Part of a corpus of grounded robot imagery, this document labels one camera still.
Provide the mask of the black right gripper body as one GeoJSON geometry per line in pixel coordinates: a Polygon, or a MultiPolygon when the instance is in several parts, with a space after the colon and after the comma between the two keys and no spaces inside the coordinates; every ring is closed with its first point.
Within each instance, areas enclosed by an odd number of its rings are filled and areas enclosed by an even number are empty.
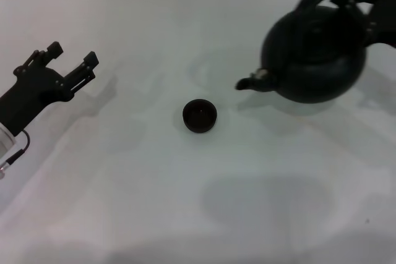
{"type": "Polygon", "coordinates": [[[395,47],[395,0],[374,0],[368,14],[372,30],[369,45],[382,43],[395,47]]]}

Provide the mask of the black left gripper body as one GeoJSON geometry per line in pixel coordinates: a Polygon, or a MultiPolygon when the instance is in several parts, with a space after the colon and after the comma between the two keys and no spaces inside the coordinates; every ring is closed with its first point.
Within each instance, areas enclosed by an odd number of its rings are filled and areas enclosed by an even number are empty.
{"type": "Polygon", "coordinates": [[[47,67],[18,67],[16,83],[1,97],[1,124],[16,136],[48,105],[70,100],[65,79],[47,67]]]}

